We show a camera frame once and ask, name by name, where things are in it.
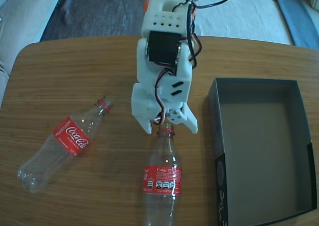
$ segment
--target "plastic bottle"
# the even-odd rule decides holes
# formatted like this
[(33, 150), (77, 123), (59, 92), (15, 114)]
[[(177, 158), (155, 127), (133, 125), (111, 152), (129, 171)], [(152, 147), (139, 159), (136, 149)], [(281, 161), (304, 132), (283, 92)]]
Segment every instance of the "plastic bottle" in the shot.
[(91, 142), (111, 107), (112, 103), (103, 97), (93, 107), (76, 112), (62, 122), (18, 170), (22, 185), (31, 193), (45, 188), (50, 177)]
[(145, 226), (172, 226), (181, 191), (181, 164), (172, 124), (162, 125), (144, 169)]

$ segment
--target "gray fabric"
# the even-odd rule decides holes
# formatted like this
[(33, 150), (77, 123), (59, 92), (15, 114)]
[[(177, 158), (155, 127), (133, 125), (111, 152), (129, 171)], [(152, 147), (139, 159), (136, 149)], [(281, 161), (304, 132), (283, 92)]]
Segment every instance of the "gray fabric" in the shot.
[(145, 0), (60, 0), (41, 41), (140, 34)]
[(318, 32), (302, 1), (277, 0), (293, 43), (299, 47), (319, 49)]

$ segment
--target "white couch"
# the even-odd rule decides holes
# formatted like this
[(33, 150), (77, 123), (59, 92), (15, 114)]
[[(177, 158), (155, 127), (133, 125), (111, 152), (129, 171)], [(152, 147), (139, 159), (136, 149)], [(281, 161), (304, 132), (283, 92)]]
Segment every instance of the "white couch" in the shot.
[(0, 106), (18, 53), (39, 42), (58, 0), (0, 0)]

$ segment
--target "red bottle label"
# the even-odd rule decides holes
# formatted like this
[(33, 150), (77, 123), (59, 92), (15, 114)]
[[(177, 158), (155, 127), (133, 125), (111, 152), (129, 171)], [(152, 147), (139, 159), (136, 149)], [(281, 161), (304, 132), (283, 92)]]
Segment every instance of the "red bottle label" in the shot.
[(180, 195), (181, 168), (147, 166), (144, 169), (143, 193)]
[(73, 156), (77, 156), (91, 142), (90, 138), (68, 117), (54, 131), (53, 135)]

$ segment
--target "robotic arm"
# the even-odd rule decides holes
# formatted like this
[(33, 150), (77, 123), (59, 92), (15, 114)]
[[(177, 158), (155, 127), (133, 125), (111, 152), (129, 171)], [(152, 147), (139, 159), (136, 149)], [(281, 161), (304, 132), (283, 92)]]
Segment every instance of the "robotic arm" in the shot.
[[(198, 132), (197, 119), (187, 105), (192, 69), (201, 44), (194, 33), (193, 0), (150, 0), (137, 46), (137, 79), (132, 92), (132, 114), (151, 134), (154, 124), (167, 118)], [(199, 50), (194, 53), (193, 40)]]

